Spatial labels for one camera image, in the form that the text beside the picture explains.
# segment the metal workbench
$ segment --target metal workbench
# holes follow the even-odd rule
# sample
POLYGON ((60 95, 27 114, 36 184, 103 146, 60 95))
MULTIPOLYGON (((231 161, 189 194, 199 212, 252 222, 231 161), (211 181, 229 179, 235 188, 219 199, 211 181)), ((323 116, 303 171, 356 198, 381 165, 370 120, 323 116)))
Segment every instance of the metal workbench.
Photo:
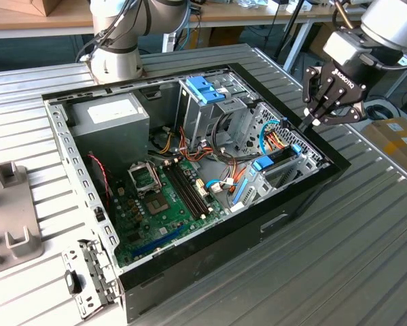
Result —
MULTIPOLYGON (((144 56, 150 75, 239 62, 301 113, 300 86, 246 45, 144 56)), ((92 237, 60 163, 42 93, 93 84, 84 65, 0 73, 0 162, 29 170, 44 254, 0 273, 0 325, 79 325, 60 252, 92 237)), ((407 178, 344 126, 321 136, 352 167, 272 238, 135 325, 407 325, 407 178)), ((88 325, 123 325, 110 306, 88 325)))

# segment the ram slot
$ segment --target ram slot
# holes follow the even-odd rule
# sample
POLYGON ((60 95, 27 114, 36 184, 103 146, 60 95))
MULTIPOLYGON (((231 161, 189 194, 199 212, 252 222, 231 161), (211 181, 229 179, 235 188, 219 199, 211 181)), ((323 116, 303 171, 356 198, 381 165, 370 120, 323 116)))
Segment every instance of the ram slot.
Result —
POLYGON ((166 176, 169 178, 170 182, 173 184, 176 192, 179 194, 179 197, 182 199, 183 203, 187 206, 188 210, 191 212, 193 218, 198 219, 201 214, 199 214, 198 207, 193 203, 192 199, 189 197, 180 181, 177 180, 177 177, 174 175, 173 171, 170 168, 164 169, 166 176))
POLYGON ((194 187, 191 185, 191 183, 187 180, 185 175, 183 175, 182 169, 176 165, 173 167, 173 172, 177 176, 177 178, 180 180, 181 184, 188 190, 188 193, 190 194, 190 197, 192 198, 193 202, 197 204, 198 208, 200 209, 200 215, 202 214, 209 214, 208 208, 206 206, 206 203, 202 200, 198 192, 194 189, 194 187))

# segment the wooden shelf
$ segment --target wooden shelf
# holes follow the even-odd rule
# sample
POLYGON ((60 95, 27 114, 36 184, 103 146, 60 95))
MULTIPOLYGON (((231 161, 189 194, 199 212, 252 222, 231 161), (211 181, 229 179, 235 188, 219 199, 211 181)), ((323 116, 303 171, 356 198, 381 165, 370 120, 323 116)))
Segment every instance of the wooden shelf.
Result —
MULTIPOLYGON (((202 6, 203 22, 268 20, 275 14, 275 6, 261 6, 258 9, 245 9, 230 3, 206 3, 202 6)), ((314 7, 312 11, 300 13, 301 18, 330 17, 332 10, 327 7, 314 7)), ((280 11, 278 19, 288 19, 291 16, 286 11, 280 11)), ((191 22, 196 22, 194 15, 191 22)), ((63 0, 48 16, 34 16, 21 12, 0 9, 0 30, 16 29, 53 29, 68 27, 92 26, 92 15, 87 0, 63 0)))

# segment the green circuit board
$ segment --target green circuit board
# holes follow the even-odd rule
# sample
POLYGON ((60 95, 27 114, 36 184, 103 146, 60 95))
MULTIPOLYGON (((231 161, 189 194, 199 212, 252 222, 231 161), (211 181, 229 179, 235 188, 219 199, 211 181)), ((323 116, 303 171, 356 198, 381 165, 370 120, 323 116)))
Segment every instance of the green circuit board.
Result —
MULTIPOLYGON (((196 171, 188 161, 180 162, 179 167, 184 173, 189 174, 190 178, 196 176, 196 171)), ((114 228, 120 239, 120 244, 115 251, 120 267, 127 266, 178 238, 208 226, 225 214, 219 202, 209 194, 203 198, 203 201, 208 208, 211 208, 211 212, 204 219, 193 217, 171 180, 164 173, 162 166, 156 168, 156 171, 162 184, 158 194, 147 193, 144 198, 138 198, 130 178, 124 178, 127 181, 120 183, 120 187, 124 190, 123 192, 121 189, 121 196, 117 185, 110 185, 113 191, 110 214, 114 214, 114 228), (151 203, 147 202, 148 198, 153 198, 151 203), (152 211, 154 209, 163 209, 163 211, 151 214, 148 205, 152 205, 152 211), (152 246, 153 249, 139 252, 147 246, 152 246)), ((145 185, 150 181, 152 178, 148 173, 139 175, 140 184, 145 185)))

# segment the chip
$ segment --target chip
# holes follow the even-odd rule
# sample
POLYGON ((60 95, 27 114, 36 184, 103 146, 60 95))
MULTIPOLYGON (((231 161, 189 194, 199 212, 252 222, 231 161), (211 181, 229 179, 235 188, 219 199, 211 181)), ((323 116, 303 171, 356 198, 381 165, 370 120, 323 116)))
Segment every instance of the chip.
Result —
POLYGON ((152 215, 156 215, 170 208, 167 199, 162 193, 147 196, 144 198, 144 203, 152 215))
POLYGON ((140 239, 141 239, 141 237, 138 232, 134 232, 134 233, 131 233, 128 235, 128 240, 131 242, 138 241, 140 239))

